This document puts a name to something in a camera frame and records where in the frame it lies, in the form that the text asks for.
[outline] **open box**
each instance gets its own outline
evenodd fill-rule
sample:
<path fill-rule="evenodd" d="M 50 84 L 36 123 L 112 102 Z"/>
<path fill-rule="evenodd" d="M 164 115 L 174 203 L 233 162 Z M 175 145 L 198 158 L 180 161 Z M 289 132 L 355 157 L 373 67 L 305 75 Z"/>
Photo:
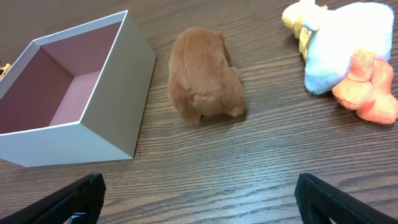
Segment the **open box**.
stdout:
<path fill-rule="evenodd" d="M 127 11 L 33 40 L 0 80 L 0 159 L 132 159 L 154 64 Z"/>

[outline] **box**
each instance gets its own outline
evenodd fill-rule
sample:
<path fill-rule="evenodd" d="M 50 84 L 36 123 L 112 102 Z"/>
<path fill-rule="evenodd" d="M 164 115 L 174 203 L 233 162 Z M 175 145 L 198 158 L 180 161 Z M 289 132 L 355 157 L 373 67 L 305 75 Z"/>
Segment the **box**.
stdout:
<path fill-rule="evenodd" d="M 0 81 L 0 159 L 132 159 L 154 65 L 128 11 L 33 40 Z"/>

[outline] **stuffed animal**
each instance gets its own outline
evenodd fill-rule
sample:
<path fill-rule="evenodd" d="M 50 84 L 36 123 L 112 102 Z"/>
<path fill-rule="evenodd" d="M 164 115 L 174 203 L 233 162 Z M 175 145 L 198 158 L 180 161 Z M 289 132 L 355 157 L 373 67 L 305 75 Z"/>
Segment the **stuffed animal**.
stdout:
<path fill-rule="evenodd" d="M 391 95 L 394 72 L 387 62 L 394 22 L 390 7 L 357 2 L 332 11 L 301 0 L 283 12 L 282 21 L 299 39 L 309 92 L 332 90 L 362 119 L 395 122 L 398 101 Z"/>
<path fill-rule="evenodd" d="M 11 68 L 10 64 L 6 64 L 6 66 L 4 66 L 3 68 L 0 67 L 0 80 L 8 72 L 8 70 L 10 70 L 10 68 Z"/>
<path fill-rule="evenodd" d="M 202 116 L 244 114 L 246 105 L 240 71 L 222 32 L 200 27 L 183 31 L 174 43 L 169 61 L 168 96 L 188 125 Z"/>

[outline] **table surface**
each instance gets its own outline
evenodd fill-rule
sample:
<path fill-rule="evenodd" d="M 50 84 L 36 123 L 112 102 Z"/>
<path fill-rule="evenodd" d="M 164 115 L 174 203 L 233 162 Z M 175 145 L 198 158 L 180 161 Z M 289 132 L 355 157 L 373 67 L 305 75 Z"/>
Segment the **table surface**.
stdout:
<path fill-rule="evenodd" d="M 2 0 L 1 65 L 32 39 L 125 9 L 158 59 L 135 159 L 32 169 L 0 161 L 0 217 L 100 172 L 108 189 L 99 223 L 301 223 L 294 188 L 310 172 L 398 218 L 398 126 L 365 122 L 332 96 L 305 91 L 298 43 L 280 20 L 293 2 Z M 398 1 L 385 3 L 398 11 Z M 243 73 L 245 118 L 190 128 L 167 101 L 170 49 L 191 26 L 225 31 Z M 392 91 L 398 96 L 397 78 Z"/>

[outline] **brown plush toy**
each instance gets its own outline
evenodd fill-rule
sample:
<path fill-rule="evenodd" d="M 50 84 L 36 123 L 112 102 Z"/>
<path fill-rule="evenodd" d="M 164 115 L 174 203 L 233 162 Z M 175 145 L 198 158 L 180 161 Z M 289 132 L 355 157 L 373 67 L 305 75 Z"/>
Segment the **brown plush toy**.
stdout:
<path fill-rule="evenodd" d="M 202 115 L 244 114 L 240 72 L 230 66 L 224 33 L 192 27 L 177 38 L 169 61 L 168 95 L 188 125 L 199 124 Z"/>

